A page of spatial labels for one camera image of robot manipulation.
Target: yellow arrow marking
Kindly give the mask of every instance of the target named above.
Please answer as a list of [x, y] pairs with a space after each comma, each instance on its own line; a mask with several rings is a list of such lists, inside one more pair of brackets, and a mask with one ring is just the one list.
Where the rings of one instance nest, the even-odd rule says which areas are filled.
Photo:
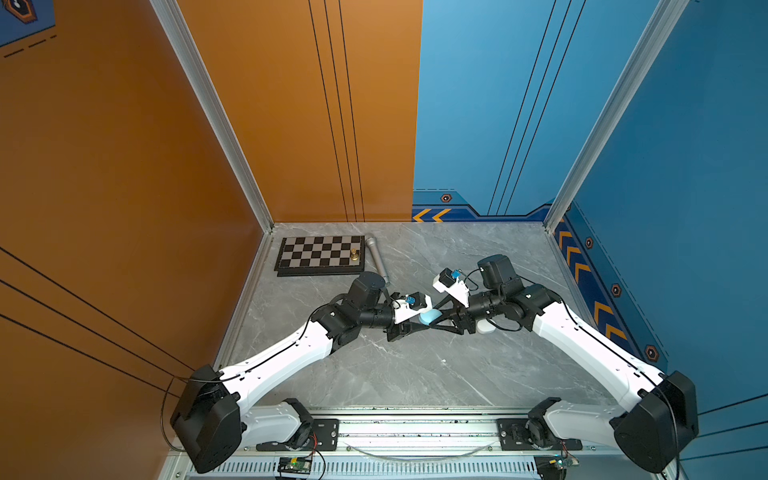
[[424, 210], [422, 210], [421, 212], [419, 212], [419, 214], [418, 214], [418, 215], [416, 215], [415, 217], [413, 217], [413, 220], [416, 220], [417, 222], [422, 222], [422, 223], [424, 223], [424, 220], [422, 220], [422, 215], [423, 215], [423, 214], [426, 214], [426, 213], [427, 213], [427, 212], [429, 212], [430, 210], [431, 210], [431, 208], [425, 208]]
[[451, 209], [450, 209], [450, 208], [446, 208], [445, 210], [443, 210], [443, 211], [442, 211], [442, 212], [440, 212], [439, 214], [437, 214], [437, 215], [435, 215], [434, 217], [432, 217], [432, 219], [433, 219], [435, 222], [438, 222], [438, 223], [442, 223], [442, 220], [441, 220], [441, 218], [440, 218], [440, 217], [442, 217], [443, 215], [445, 215], [445, 214], [446, 214], [446, 213], [448, 213], [449, 211], [451, 211]]
[[592, 271], [592, 269], [588, 265], [584, 265], [583, 263], [576, 262], [576, 271], [574, 272], [574, 276], [576, 277], [576, 283], [578, 283], [578, 273], [581, 270], [586, 270], [588, 272]]
[[581, 250], [576, 247], [568, 247], [565, 250], [568, 252], [568, 255], [565, 257], [565, 262], [568, 266], [571, 266], [571, 253], [581, 253]]
[[627, 336], [624, 335], [624, 332], [622, 332], [621, 330], [619, 330], [615, 326], [606, 325], [605, 326], [605, 336], [610, 339], [612, 333], [615, 333], [616, 335], [619, 335], [621, 338], [623, 338], [625, 340], [627, 339]]
[[563, 237], [573, 237], [571, 232], [560, 232], [560, 250], [563, 250]]
[[600, 324], [600, 320], [598, 319], [598, 316], [600, 315], [600, 310], [604, 312], [608, 312], [611, 315], [614, 314], [614, 311], [611, 310], [611, 308], [608, 305], [604, 305], [600, 302], [595, 302], [594, 303], [594, 322], [598, 325]]

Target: light blue object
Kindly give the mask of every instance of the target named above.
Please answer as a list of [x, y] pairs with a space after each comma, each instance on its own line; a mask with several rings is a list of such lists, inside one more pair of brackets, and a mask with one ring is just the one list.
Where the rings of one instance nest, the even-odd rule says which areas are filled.
[[427, 310], [426, 312], [419, 314], [419, 321], [424, 325], [429, 325], [430, 323], [435, 321], [435, 319], [439, 316], [440, 316], [440, 310], [437, 310], [437, 309]]

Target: chessboard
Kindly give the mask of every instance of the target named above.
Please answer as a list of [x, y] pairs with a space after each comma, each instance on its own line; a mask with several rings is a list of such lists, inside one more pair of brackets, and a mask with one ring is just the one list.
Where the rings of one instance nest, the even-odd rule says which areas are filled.
[[287, 237], [280, 244], [277, 276], [350, 275], [366, 267], [366, 238]]

